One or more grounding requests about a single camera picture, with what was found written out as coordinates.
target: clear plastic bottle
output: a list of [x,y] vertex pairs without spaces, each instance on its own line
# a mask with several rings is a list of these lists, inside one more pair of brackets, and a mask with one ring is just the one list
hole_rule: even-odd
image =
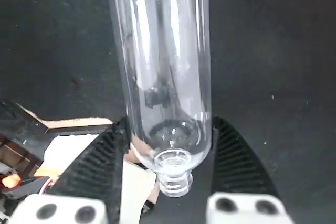
[[131,148],[185,195],[211,146],[208,0],[109,0]]

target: black surface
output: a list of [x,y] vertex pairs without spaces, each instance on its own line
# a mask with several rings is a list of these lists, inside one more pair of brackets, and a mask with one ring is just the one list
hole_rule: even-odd
[[[0,92],[44,119],[124,115],[107,0],[4,5]],[[259,155],[298,224],[336,223],[336,0],[210,0],[210,12],[214,114]],[[204,223],[211,158],[146,223]]]

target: ridged rubber pad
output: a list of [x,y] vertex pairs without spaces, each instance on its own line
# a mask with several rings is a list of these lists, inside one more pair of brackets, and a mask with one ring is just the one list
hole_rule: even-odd
[[218,130],[212,193],[279,194],[259,158],[242,136],[225,120],[214,117]]
[[48,193],[100,199],[107,207],[109,223],[119,223],[122,163],[129,139],[125,121],[114,123],[101,133]]

